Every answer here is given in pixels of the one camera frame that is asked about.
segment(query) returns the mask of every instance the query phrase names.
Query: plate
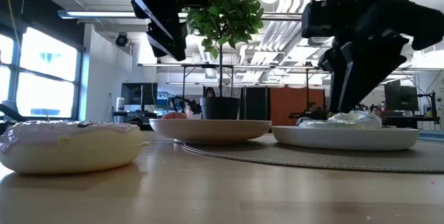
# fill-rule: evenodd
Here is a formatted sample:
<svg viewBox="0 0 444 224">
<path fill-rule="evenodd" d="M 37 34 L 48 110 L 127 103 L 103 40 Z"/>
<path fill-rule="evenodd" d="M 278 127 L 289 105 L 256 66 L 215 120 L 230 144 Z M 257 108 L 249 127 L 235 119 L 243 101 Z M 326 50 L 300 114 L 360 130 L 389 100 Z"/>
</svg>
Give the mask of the plate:
<svg viewBox="0 0 444 224">
<path fill-rule="evenodd" d="M 150 119 L 153 130 L 164 137 L 189 144 L 226 144 L 261 137 L 271 121 Z"/>
<path fill-rule="evenodd" d="M 273 134 L 280 143 L 341 150 L 406 150 L 415 145 L 419 132 L 414 129 L 397 128 L 345 130 L 273 127 Z"/>
</svg>

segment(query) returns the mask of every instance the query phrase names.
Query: plant stem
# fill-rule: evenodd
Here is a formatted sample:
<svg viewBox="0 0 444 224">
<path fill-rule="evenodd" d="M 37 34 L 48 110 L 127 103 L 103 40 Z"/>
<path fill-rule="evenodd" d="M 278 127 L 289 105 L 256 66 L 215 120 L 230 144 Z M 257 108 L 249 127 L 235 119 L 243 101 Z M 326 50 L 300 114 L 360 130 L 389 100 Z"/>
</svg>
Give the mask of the plant stem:
<svg viewBox="0 0 444 224">
<path fill-rule="evenodd" d="M 222 78 L 223 78 L 223 69 L 222 69 L 222 44 L 219 45 L 219 96 L 222 95 Z"/>
</svg>

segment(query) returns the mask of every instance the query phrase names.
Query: wooden table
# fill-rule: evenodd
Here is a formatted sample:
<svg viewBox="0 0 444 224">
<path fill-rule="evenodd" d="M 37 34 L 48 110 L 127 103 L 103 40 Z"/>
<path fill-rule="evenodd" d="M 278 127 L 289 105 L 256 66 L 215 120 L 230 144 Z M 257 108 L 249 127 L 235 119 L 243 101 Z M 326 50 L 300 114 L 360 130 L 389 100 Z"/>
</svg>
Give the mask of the wooden table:
<svg viewBox="0 0 444 224">
<path fill-rule="evenodd" d="M 134 164 L 99 173 L 31 177 L 1 166 L 0 223 L 444 222 L 443 175 L 253 164 L 146 139 Z"/>
</svg>

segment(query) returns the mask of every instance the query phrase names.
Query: potted plant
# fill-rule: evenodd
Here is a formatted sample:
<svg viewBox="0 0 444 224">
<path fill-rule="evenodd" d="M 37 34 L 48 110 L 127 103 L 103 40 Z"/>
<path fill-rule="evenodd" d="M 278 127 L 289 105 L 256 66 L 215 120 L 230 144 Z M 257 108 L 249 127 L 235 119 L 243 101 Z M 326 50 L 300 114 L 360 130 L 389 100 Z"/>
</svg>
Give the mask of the potted plant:
<svg viewBox="0 0 444 224">
<path fill-rule="evenodd" d="M 252 40 L 251 34 L 258 33 L 264 26 L 263 13 L 259 0 L 212 0 L 210 8 L 189 11 L 190 33 L 205 36 L 202 41 L 205 52 L 210 52 L 214 58 L 219 55 L 219 97 L 200 99 L 204 119 L 237 118 L 240 100 L 222 95 L 222 46 L 228 43 L 235 49 L 237 43 Z"/>
</svg>

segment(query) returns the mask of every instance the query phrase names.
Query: round placemat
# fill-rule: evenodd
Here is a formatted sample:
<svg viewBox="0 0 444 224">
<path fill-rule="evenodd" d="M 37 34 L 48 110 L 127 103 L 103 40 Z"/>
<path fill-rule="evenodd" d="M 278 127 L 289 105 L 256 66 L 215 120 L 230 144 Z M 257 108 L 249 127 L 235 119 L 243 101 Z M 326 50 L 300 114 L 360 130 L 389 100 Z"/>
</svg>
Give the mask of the round placemat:
<svg viewBox="0 0 444 224">
<path fill-rule="evenodd" d="M 417 141 L 409 150 L 349 151 L 302 148 L 269 141 L 229 146 L 183 144 L 185 150 L 214 157 L 313 169 L 444 173 L 444 144 Z"/>
</svg>

